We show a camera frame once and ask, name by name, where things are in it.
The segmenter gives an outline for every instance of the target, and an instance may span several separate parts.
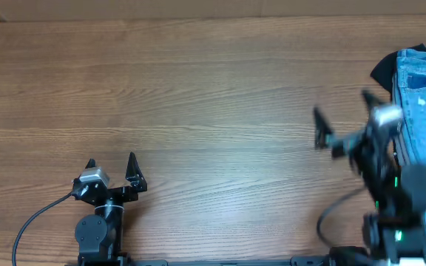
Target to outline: cable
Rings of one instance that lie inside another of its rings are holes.
[[[327,217],[327,215],[330,214],[330,212],[332,212],[336,207],[338,207],[339,205],[341,205],[342,203],[344,203],[346,200],[349,200],[350,198],[356,196],[357,194],[363,192],[364,190],[366,190],[366,187],[363,186],[361,188],[355,189],[352,192],[346,194],[343,197],[340,197],[337,201],[333,202],[331,205],[329,205],[323,212],[322,214],[320,214],[318,221],[317,221],[317,235],[319,237],[319,239],[325,243],[325,245],[327,245],[329,248],[332,247],[336,247],[336,245],[331,242],[330,240],[328,240],[325,236],[323,236],[322,233],[322,229],[321,229],[321,225],[323,220]],[[372,259],[370,259],[368,256],[362,255],[360,253],[355,253],[355,252],[351,252],[351,251],[347,251],[347,250],[340,250],[340,252],[342,252],[343,254],[345,254],[348,258],[354,260],[355,262],[358,262],[360,264],[364,264],[364,265],[374,265],[374,261]]]
[[[50,203],[49,205],[47,205],[46,207],[43,207],[40,211],[36,212],[34,215],[32,215],[27,222],[22,226],[21,230],[18,233],[18,236],[16,237],[16,240],[14,241],[14,246],[13,246],[13,256],[12,256],[12,261],[13,261],[13,266],[17,266],[16,265],[16,251],[18,249],[18,244],[19,244],[19,240],[21,239],[22,233],[24,232],[24,230],[26,230],[27,226],[37,217],[39,216],[39,214],[45,212],[46,210],[50,209],[51,207],[59,204],[60,202],[63,202],[64,200],[68,199],[70,196],[72,196],[72,192],[68,193],[67,195],[63,196],[60,199],[57,199],[55,202]]]

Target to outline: wall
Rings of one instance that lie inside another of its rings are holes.
[[[0,0],[0,21],[426,14],[426,0]]]

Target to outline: green light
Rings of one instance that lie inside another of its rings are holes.
[[[402,240],[402,231],[397,230],[395,237],[396,237],[396,241]]]

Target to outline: black fabric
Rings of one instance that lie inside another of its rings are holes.
[[[409,47],[417,51],[426,52],[424,44],[419,44],[414,47]],[[392,77],[396,71],[397,52],[386,55],[371,72],[371,77],[381,84],[381,86],[392,94]]]

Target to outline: wooden tabletop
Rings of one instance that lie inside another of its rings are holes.
[[[136,259],[285,259],[326,253],[320,212],[362,181],[315,151],[319,104],[340,133],[388,99],[369,73],[426,44],[426,16],[0,24],[0,265],[20,227],[71,189],[89,158],[124,184],[130,151],[149,190],[126,204]],[[362,245],[364,193],[325,233]],[[93,207],[69,199],[24,233],[19,265],[74,262]]]

